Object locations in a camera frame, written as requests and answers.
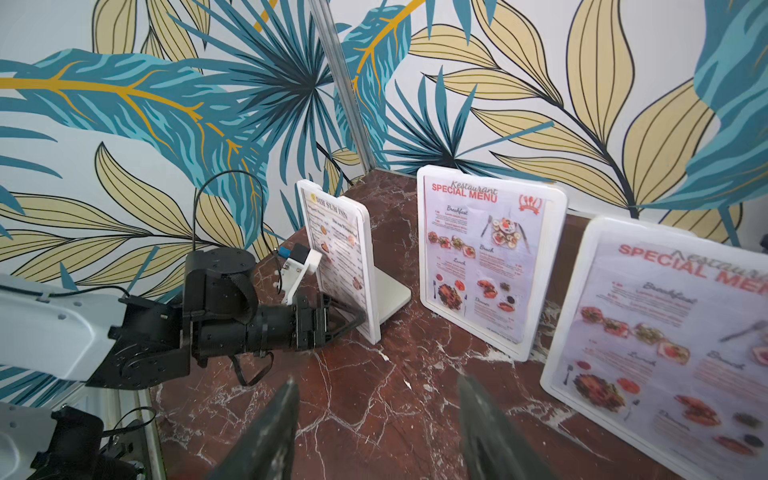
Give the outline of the yellow header menu sheet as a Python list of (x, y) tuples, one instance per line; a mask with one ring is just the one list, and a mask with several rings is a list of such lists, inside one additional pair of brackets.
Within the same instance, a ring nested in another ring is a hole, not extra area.
[(303, 189), (310, 247), (323, 257), (317, 269), (320, 289), (331, 297), (366, 309), (359, 211), (322, 190)]

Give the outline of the pink menu sheet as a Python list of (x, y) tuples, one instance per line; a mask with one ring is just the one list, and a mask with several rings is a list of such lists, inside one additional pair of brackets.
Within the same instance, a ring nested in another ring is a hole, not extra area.
[(525, 336), (546, 201), (532, 188), (467, 175), (422, 178), (425, 300), (517, 345)]

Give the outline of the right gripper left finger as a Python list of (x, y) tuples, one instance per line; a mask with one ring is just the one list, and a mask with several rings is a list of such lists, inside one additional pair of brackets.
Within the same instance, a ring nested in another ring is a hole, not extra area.
[(290, 479), (299, 404), (298, 385), (289, 378), (206, 479)]

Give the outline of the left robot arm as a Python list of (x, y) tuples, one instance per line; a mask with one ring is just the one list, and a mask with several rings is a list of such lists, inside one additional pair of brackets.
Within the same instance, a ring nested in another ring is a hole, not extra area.
[[(365, 322), (361, 308), (328, 295), (260, 302), (255, 258), (236, 248), (190, 253), (181, 293), (169, 302), (111, 295), (104, 287), (55, 290), (1, 279), (1, 364), (91, 388), (144, 390), (187, 376), (193, 365), (242, 354), (308, 351)], [(148, 456), (132, 420), (107, 428), (74, 407), (1, 405), (5, 479), (145, 479)]]

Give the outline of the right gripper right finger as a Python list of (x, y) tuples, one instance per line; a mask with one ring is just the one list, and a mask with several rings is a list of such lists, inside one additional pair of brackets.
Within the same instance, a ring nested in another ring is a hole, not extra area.
[(515, 425), (473, 377), (457, 380), (462, 453), (469, 479), (555, 479)]

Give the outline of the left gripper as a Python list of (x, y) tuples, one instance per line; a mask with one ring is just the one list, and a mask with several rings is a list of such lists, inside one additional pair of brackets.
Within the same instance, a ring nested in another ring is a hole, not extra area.
[(295, 306), (295, 351), (321, 348), (343, 338), (366, 322), (366, 312), (355, 305), (323, 297), (323, 307)]

